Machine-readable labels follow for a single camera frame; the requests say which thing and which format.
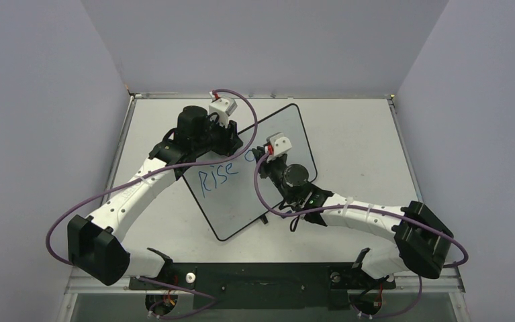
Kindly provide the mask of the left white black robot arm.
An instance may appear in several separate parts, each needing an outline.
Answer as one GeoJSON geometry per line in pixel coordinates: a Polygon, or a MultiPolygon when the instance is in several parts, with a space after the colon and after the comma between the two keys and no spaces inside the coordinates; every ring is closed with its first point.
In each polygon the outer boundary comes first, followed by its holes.
{"type": "Polygon", "coordinates": [[[145,254],[124,249],[129,228],[166,188],[202,155],[213,152],[231,157],[243,145],[237,123],[230,119],[235,105],[210,104],[208,109],[186,106],[177,125],[153,147],[124,188],[86,217],[75,215],[67,225],[71,263],[104,285],[117,282],[131,265],[155,288],[167,287],[173,270],[170,258],[148,249],[145,254]]]}

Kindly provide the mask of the black framed whiteboard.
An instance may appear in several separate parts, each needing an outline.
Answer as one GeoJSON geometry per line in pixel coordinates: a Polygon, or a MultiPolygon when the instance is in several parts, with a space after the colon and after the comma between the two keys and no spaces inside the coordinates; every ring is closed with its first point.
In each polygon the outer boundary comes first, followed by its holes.
{"type": "MultiPolygon", "coordinates": [[[[243,143],[252,140],[254,148],[266,143],[276,133],[284,133],[292,148],[288,164],[301,164],[309,180],[318,176],[300,108],[292,103],[264,117],[257,126],[239,132],[243,143]]],[[[244,229],[267,212],[259,201],[253,184],[256,160],[251,150],[234,160],[207,166],[193,166],[183,178],[214,235],[221,242],[244,229]]]]}

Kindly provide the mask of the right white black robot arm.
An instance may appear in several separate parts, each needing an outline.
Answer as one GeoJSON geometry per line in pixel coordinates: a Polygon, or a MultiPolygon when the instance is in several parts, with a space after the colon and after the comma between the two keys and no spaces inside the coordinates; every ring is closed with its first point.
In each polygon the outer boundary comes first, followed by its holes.
{"type": "Polygon", "coordinates": [[[269,179],[282,197],[279,205],[308,223],[344,227],[380,237],[393,245],[381,250],[363,250],[351,268],[352,280],[369,286],[375,280],[411,271],[437,279],[445,266],[453,233],[424,203],[389,207],[356,201],[321,189],[309,180],[301,164],[287,164],[287,156],[272,157],[265,147],[252,149],[254,179],[269,179]]]}

